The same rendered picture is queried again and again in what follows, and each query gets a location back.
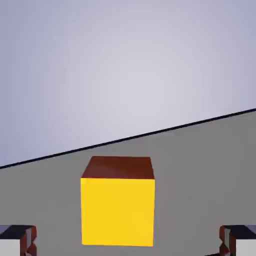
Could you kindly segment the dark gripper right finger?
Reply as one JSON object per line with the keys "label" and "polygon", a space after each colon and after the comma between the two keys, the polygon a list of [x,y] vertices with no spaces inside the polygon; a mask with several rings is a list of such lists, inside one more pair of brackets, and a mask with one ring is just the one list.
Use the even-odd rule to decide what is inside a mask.
{"label": "dark gripper right finger", "polygon": [[256,225],[222,225],[219,256],[256,256]]}

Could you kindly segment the small yellow cube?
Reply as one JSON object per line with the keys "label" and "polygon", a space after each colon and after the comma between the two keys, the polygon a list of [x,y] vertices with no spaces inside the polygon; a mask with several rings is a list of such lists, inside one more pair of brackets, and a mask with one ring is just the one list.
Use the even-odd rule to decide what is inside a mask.
{"label": "small yellow cube", "polygon": [[81,243],[152,247],[155,187],[148,156],[92,156],[80,178]]}

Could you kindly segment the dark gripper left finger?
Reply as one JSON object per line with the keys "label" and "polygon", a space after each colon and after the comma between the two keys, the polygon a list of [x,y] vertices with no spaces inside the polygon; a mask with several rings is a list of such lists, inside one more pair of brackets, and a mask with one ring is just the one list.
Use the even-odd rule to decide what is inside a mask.
{"label": "dark gripper left finger", "polygon": [[34,225],[0,225],[0,256],[37,256]]}

